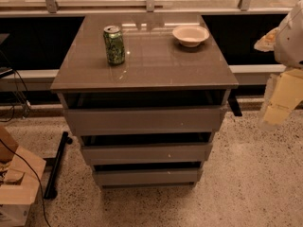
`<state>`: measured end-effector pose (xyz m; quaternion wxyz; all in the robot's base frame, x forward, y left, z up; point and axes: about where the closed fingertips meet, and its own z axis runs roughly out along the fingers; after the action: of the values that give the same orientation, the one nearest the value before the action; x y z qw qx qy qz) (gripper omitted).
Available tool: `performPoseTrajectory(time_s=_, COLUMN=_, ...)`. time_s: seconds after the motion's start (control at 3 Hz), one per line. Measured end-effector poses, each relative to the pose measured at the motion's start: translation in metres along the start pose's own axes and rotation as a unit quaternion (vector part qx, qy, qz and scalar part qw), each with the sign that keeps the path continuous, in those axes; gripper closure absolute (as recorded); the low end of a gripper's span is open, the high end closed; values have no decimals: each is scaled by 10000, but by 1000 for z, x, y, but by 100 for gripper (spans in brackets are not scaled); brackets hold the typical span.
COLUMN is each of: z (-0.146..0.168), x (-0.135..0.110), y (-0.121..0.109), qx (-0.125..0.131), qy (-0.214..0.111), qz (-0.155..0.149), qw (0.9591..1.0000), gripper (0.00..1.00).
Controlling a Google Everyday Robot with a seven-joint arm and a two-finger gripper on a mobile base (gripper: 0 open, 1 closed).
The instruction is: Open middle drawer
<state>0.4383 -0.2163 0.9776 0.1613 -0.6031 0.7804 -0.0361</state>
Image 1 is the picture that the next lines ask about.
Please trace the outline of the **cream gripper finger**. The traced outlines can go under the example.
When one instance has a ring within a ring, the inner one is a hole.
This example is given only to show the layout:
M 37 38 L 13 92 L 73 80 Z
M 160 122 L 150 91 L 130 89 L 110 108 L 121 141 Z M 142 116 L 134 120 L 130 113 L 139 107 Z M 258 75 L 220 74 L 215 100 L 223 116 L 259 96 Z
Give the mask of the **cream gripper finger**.
M 279 32 L 277 27 L 273 28 L 269 32 L 267 32 L 264 36 L 262 36 L 259 40 L 254 44 L 254 48 L 257 51 L 261 52 L 270 52 L 275 50 L 276 44 L 276 35 Z
M 271 131 L 280 126 L 303 101 L 303 71 L 288 69 L 272 74 L 266 84 L 264 102 L 258 116 L 258 127 Z

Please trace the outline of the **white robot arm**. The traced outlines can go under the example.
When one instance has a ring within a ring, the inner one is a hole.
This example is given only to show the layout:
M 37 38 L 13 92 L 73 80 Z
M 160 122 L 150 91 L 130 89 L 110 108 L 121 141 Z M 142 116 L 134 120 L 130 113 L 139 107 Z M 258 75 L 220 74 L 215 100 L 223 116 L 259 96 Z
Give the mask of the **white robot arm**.
M 279 75 L 267 80 L 258 126 L 271 131 L 280 126 L 303 101 L 303 0 L 299 0 L 278 27 L 255 44 L 258 51 L 273 51 L 275 60 L 285 66 Z

